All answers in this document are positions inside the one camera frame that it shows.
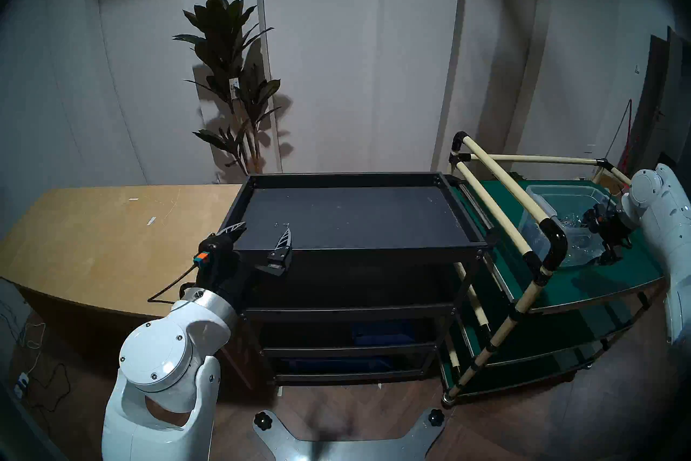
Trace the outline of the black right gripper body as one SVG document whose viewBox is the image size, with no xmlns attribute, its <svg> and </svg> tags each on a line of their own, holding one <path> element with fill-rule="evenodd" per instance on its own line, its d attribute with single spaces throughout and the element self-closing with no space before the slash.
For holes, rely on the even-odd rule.
<svg viewBox="0 0 691 461">
<path fill-rule="evenodd" d="M 617 252 L 620 249 L 632 249 L 629 235 L 632 229 L 625 224 L 620 212 L 604 211 L 596 216 L 596 233 L 602 238 L 605 252 Z"/>
</svg>

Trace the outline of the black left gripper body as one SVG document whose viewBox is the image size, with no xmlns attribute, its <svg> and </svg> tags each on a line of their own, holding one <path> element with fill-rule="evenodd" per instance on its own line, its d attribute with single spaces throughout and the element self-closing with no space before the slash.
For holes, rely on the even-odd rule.
<svg viewBox="0 0 691 461">
<path fill-rule="evenodd" d="M 213 292 L 230 305 L 243 305 L 247 289 L 260 271 L 273 276 L 282 272 L 269 272 L 268 262 L 263 265 L 248 261 L 237 251 L 221 247 L 205 247 L 201 252 L 201 288 Z"/>
</svg>

